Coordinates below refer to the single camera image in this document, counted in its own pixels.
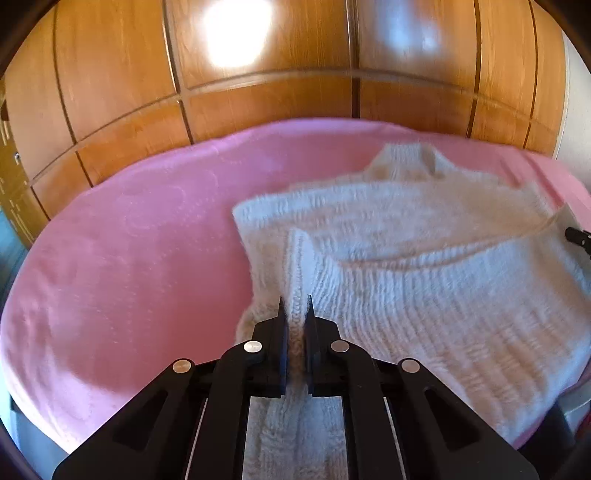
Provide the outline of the white knitted sweater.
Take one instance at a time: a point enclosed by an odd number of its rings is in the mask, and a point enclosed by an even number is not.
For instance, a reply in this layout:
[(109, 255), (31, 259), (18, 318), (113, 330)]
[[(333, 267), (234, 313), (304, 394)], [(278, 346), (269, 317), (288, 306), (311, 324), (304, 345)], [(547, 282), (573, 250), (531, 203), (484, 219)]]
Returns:
[(577, 221), (535, 184), (459, 167), (425, 144), (384, 146), (362, 172), (233, 208), (252, 303), (238, 341), (283, 305), (290, 384), (250, 407), (247, 479), (342, 479), (335, 399), (304, 382), (304, 315), (373, 357), (413, 357), (513, 446), (523, 445), (590, 357), (590, 259)]

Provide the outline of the pink bedspread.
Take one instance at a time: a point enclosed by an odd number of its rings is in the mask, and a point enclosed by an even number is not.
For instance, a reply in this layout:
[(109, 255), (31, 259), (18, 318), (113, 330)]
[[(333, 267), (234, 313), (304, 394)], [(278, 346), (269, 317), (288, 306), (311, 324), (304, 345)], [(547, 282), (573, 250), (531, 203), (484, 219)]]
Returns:
[(23, 414), (75, 450), (174, 359), (226, 350), (252, 298), (236, 203), (365, 168), (388, 143), (538, 184), (582, 223), (590, 196), (558, 161), (514, 147), (346, 119), (271, 123), (135, 163), (79, 195), (41, 233), (1, 319), (5, 384)]

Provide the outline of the wooden panelled wardrobe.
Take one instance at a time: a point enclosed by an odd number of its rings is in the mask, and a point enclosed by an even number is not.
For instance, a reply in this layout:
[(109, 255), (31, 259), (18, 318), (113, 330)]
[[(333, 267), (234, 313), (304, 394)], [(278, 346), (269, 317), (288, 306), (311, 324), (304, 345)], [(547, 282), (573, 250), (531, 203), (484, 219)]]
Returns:
[(135, 162), (290, 118), (552, 155), (566, 83), (533, 1), (49, 1), (1, 74), (1, 210), (31, 245)]

